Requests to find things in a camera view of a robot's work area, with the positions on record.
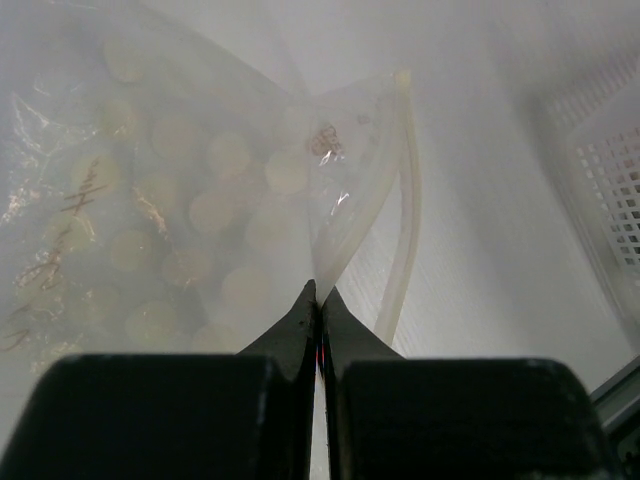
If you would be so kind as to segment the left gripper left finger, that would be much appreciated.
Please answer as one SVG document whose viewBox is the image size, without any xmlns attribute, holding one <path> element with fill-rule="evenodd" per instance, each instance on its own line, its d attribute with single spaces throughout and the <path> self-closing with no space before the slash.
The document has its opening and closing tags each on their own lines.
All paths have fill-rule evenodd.
<svg viewBox="0 0 640 480">
<path fill-rule="evenodd" d="M 222 354 L 86 354 L 37 383 L 5 479 L 305 479 L 316 286 L 250 345 Z"/>
</svg>

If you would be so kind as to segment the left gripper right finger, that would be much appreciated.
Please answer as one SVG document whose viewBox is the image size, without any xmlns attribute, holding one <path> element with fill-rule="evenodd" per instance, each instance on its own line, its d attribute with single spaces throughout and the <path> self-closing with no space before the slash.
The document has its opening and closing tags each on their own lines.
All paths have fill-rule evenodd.
<svg viewBox="0 0 640 480">
<path fill-rule="evenodd" d="M 334 479 L 614 479 L 581 382 L 544 358 L 406 359 L 332 291 L 322 309 Z"/>
</svg>

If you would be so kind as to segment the clear zip top bag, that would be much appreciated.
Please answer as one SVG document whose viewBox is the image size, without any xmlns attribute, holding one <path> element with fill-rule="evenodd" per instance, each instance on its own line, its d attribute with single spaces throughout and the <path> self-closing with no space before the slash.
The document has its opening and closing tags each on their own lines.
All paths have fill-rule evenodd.
<svg viewBox="0 0 640 480">
<path fill-rule="evenodd" d="M 139 1 L 1 5 L 1 352 L 232 352 L 328 300 L 401 189 L 371 328 L 419 231 L 411 76 L 295 95 Z"/>
</svg>

